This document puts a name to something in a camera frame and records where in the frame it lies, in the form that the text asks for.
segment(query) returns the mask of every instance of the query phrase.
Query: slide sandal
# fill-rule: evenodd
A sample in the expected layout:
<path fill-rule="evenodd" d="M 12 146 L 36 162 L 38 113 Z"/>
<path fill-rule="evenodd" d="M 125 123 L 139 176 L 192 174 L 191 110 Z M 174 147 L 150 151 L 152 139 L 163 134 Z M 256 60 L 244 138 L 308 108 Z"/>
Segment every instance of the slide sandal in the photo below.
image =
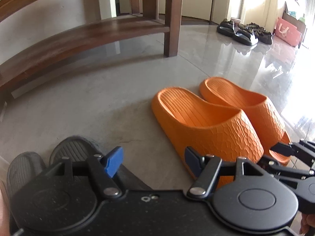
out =
<path fill-rule="evenodd" d="M 237 30 L 236 34 L 233 35 L 233 39 L 248 46 L 253 46 L 258 43 L 258 39 L 254 35 L 254 31 L 252 29 Z"/>
<path fill-rule="evenodd" d="M 282 118 L 268 97 L 245 90 L 221 77 L 204 80 L 199 90 L 210 103 L 242 109 L 259 137 L 264 154 L 272 156 L 282 165 L 289 163 L 290 157 L 270 151 L 279 141 L 288 144 L 290 138 Z"/>
<path fill-rule="evenodd" d="M 170 87 L 155 95 L 152 110 L 184 163 L 187 146 L 225 161 L 245 156 L 258 162 L 263 155 L 258 136 L 240 109 L 210 104 L 189 90 Z"/>
<path fill-rule="evenodd" d="M 7 195 L 9 200 L 44 169 L 46 169 L 45 163 L 37 153 L 25 152 L 15 157 L 7 170 Z M 9 227 L 11 235 L 19 229 L 11 213 Z"/>
<path fill-rule="evenodd" d="M 228 37 L 232 37 L 234 35 L 234 21 L 224 19 L 220 25 L 217 26 L 217 32 Z"/>
<path fill-rule="evenodd" d="M 69 157 L 71 161 L 75 162 L 85 161 L 87 157 L 94 154 L 105 155 L 107 153 L 108 152 L 106 152 L 99 143 L 91 138 L 84 136 L 70 136 L 56 146 L 50 155 L 49 164 L 53 164 L 62 157 Z M 124 165 L 120 165 L 116 174 L 127 189 L 151 190 L 149 186 L 131 173 Z M 84 176 L 75 176 L 74 180 L 86 180 L 88 182 L 88 178 Z"/>

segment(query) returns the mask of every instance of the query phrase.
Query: polished floor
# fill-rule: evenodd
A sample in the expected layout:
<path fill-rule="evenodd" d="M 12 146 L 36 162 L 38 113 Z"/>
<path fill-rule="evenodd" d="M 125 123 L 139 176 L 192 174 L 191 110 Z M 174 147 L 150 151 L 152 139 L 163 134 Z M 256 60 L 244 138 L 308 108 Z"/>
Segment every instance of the polished floor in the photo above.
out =
<path fill-rule="evenodd" d="M 80 134 L 106 149 L 123 146 L 126 167 L 152 188 L 187 189 L 192 179 L 155 120 L 150 101 L 168 86 L 199 95 L 200 82 L 209 76 L 269 96 L 293 141 L 314 140 L 312 51 L 277 38 L 272 46 L 247 47 L 215 29 L 182 26 L 176 57 L 163 57 L 163 34 L 156 34 L 61 61 L 60 69 L 13 92 L 15 101 L 0 116 L 0 162 L 8 164 L 25 151 L 38 152 L 48 162 L 62 139 Z M 289 165 L 307 169 L 296 159 Z"/>

